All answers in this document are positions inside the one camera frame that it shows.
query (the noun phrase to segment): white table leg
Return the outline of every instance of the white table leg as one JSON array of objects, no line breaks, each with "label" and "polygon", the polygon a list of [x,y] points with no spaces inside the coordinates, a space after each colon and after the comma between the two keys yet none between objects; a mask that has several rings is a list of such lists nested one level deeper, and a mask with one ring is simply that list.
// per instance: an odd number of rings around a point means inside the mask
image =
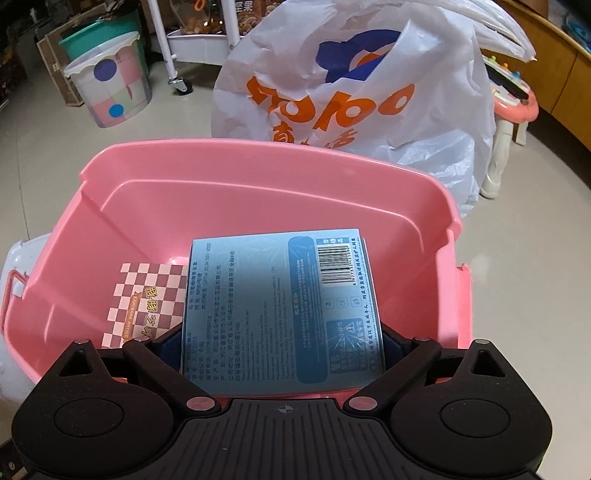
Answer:
[{"label": "white table leg", "polygon": [[517,128],[517,135],[515,136],[515,143],[517,145],[521,145],[522,147],[525,145],[527,126],[529,124],[529,122],[523,122],[522,124],[519,124],[519,127]]},{"label": "white table leg", "polygon": [[494,199],[501,189],[501,176],[509,160],[509,148],[513,139],[513,123],[496,116],[496,132],[492,141],[492,157],[486,177],[480,187],[480,194]]}]

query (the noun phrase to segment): barcode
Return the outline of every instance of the barcode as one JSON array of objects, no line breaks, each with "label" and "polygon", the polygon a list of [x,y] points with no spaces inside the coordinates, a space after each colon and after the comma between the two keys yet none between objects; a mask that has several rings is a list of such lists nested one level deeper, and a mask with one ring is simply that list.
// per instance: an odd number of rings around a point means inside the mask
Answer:
[{"label": "barcode", "polygon": [[318,246],[318,263],[323,284],[355,283],[349,245]]}]

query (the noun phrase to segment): toy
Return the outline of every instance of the toy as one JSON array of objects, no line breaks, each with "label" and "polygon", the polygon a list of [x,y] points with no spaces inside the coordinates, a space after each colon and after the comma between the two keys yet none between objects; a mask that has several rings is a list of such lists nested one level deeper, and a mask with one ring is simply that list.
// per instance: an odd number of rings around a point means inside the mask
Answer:
[{"label": "toy", "polygon": [[529,85],[521,79],[520,72],[511,72],[506,63],[500,66],[496,58],[482,56],[495,101],[496,132],[493,138],[492,157],[480,194],[488,199],[498,196],[501,176],[509,160],[509,148],[517,125],[515,143],[525,145],[529,122],[538,117],[538,102]]}]

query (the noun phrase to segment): checkered card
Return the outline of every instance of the checkered card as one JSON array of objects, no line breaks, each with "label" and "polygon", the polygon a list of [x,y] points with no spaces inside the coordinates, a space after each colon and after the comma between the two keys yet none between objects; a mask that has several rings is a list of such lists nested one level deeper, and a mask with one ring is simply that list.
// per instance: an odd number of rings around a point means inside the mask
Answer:
[{"label": "checkered card", "polygon": [[145,335],[157,338],[183,321],[186,265],[124,263],[115,286],[103,348]]}]

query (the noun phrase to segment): pink storage bin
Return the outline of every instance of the pink storage bin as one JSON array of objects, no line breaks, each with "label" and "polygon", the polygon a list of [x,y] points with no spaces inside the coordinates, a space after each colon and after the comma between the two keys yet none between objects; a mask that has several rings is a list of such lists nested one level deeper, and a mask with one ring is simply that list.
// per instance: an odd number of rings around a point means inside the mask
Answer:
[{"label": "pink storage bin", "polygon": [[123,262],[186,263],[194,238],[214,236],[359,228],[381,321],[447,347],[471,341],[470,274],[454,251],[462,223],[429,175],[315,147],[208,139],[114,145],[80,179],[22,298],[7,299],[8,349],[35,382],[72,340],[100,345]]}]

